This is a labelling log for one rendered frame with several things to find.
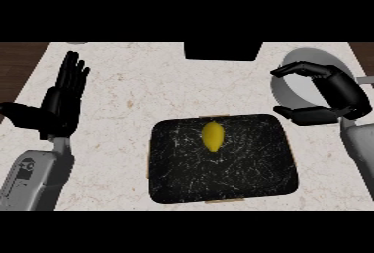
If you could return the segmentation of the grey pot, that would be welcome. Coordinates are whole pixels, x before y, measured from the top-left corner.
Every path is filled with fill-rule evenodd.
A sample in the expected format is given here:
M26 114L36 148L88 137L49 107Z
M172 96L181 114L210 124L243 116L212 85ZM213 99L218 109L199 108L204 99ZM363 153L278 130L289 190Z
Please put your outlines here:
M280 67L298 61L306 61L320 65L335 65L355 80L352 72L340 59L333 54L317 48L303 47L295 49L287 54ZM278 78L272 75L271 86L274 95L280 101L280 106L286 106L292 109L314 106L330 107L330 104L320 94L309 77L290 74Z

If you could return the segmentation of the yellow lemon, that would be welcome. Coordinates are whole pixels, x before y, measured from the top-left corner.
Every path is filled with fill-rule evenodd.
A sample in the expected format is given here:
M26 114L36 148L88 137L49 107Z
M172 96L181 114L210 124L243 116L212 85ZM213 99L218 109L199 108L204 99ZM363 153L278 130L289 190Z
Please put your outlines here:
M210 152L216 152L222 146L225 138L225 130L221 123L209 122L201 131L203 144Z

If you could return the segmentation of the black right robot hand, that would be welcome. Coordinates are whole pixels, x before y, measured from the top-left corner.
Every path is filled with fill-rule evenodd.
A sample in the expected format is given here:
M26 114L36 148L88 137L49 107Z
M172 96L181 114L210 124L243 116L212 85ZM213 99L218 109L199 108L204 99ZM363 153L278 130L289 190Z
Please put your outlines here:
M360 84L346 72L335 65L320 65L306 61L293 62L271 71L281 78L290 74L309 77L330 107L314 106L292 109L275 106L274 111L299 126L335 124L340 117L357 120L364 117L373 107Z

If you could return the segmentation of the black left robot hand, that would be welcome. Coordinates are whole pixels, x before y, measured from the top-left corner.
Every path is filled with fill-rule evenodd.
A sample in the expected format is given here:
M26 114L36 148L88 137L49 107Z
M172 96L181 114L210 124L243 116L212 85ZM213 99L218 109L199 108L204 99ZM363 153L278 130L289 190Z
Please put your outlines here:
M42 106L0 103L0 114L17 128L36 130L40 140L70 138L77 130L89 71L79 53L70 51L63 61L57 85L48 90Z

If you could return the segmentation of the black box appliance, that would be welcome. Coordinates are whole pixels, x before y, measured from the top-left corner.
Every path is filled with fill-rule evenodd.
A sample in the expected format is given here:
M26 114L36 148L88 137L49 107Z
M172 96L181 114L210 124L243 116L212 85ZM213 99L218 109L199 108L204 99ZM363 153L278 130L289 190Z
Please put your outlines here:
M255 61L261 42L187 42L185 55L190 60Z

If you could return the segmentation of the black speckled tray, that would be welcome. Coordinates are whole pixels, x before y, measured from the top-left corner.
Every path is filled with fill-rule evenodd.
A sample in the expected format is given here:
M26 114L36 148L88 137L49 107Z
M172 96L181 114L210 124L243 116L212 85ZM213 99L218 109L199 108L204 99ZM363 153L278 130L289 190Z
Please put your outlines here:
M225 138L216 152L203 144L216 121ZM286 131L269 114L163 120L154 125L150 195L162 204L284 195L299 188Z

